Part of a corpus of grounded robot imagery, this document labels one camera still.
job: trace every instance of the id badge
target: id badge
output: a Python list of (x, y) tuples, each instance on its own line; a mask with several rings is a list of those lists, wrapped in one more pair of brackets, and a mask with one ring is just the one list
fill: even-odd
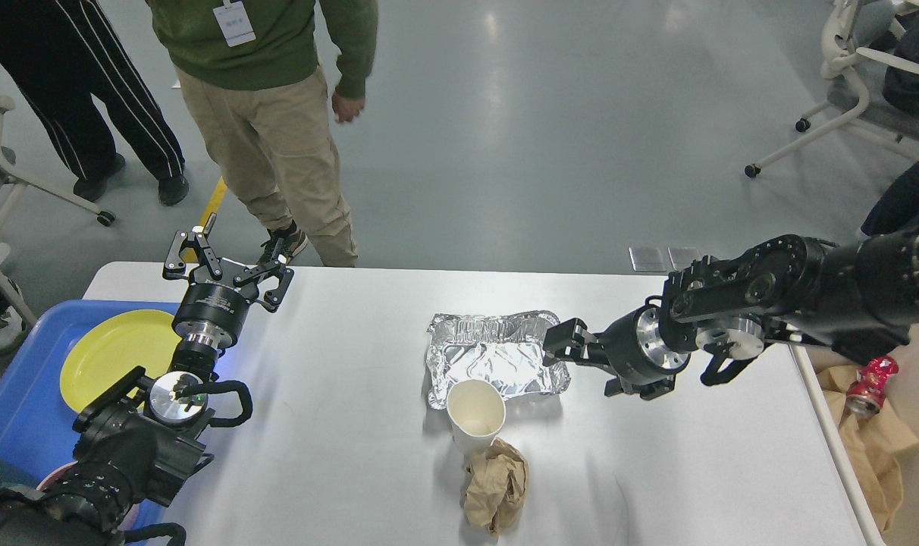
[(217, 24), (231, 48), (256, 40), (243, 1), (231, 3), (231, 0), (224, 0), (223, 6), (214, 8), (214, 17), (217, 17)]

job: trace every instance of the yellow floor tape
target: yellow floor tape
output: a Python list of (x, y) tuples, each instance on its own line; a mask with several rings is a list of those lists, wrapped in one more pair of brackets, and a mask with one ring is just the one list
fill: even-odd
[[(217, 186), (214, 187), (213, 193), (210, 194), (210, 200), (207, 201), (207, 206), (203, 207), (203, 214), (200, 215), (199, 225), (206, 225), (207, 218), (210, 218), (210, 214), (214, 214), (220, 210), (220, 204), (224, 201), (225, 193), (227, 193), (227, 184), (224, 184), (224, 177), (220, 177), (220, 180), (217, 180)], [(196, 262), (196, 253), (191, 249), (183, 251), (182, 256), (184, 262)]]

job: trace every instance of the crumpled paper bag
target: crumpled paper bag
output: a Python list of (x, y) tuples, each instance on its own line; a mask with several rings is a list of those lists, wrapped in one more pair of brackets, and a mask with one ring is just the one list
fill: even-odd
[(881, 532), (889, 531), (894, 514), (904, 500), (901, 469), (895, 456), (918, 444), (908, 428), (885, 400), (881, 413), (863, 418), (845, 408), (848, 388), (858, 380), (858, 366), (835, 366), (817, 374), (830, 415), (837, 424), (854, 474)]
[(493, 536), (516, 524), (528, 487), (529, 467), (523, 455), (500, 438), (484, 453), (469, 456), (472, 479), (463, 493), (466, 521)]

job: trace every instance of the man in green sweater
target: man in green sweater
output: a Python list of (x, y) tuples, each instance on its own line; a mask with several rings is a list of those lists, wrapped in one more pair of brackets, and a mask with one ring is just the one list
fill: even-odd
[[(320, 0), (341, 81), (339, 124), (365, 108), (378, 20), (376, 0)], [(270, 239), (259, 262), (314, 245), (321, 262), (359, 258), (339, 190), (328, 129), (328, 86), (315, 49), (315, 0), (147, 0), (153, 29), (176, 65), (183, 100), (228, 189)]]

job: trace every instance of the aluminum foil tray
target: aluminum foil tray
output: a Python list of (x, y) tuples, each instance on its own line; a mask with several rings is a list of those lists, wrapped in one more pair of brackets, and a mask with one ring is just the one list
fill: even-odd
[(467, 379), (489, 381), (504, 400), (523, 394), (561, 394), (571, 383), (567, 366), (543, 367), (547, 328), (560, 323), (550, 311), (529, 311), (505, 317), (437, 314), (425, 365), (432, 377), (428, 402), (446, 407), (446, 392)]

